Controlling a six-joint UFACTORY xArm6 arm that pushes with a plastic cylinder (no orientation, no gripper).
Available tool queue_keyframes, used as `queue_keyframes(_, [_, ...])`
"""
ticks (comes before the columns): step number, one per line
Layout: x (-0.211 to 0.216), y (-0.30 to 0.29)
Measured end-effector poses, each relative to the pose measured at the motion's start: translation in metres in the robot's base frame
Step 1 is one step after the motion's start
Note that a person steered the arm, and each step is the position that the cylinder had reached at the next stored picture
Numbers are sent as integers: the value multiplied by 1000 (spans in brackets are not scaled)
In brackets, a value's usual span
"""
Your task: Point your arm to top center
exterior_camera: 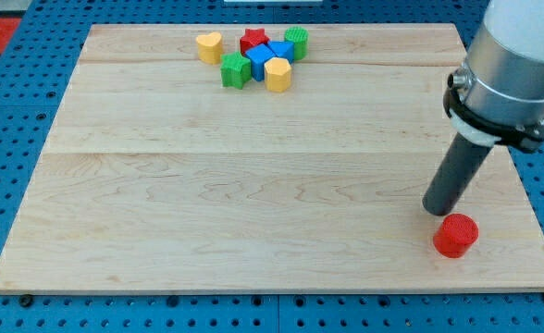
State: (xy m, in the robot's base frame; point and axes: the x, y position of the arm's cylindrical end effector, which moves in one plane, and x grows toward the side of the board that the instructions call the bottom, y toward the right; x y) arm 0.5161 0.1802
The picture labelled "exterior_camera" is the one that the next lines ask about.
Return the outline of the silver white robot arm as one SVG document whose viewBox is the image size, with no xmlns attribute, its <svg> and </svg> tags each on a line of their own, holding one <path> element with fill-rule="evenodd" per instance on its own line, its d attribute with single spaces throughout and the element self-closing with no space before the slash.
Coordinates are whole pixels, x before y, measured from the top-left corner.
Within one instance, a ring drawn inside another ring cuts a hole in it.
<svg viewBox="0 0 544 333">
<path fill-rule="evenodd" d="M 471 143 L 532 153 L 544 142 L 544 0 L 491 0 L 443 104 Z"/>
</svg>

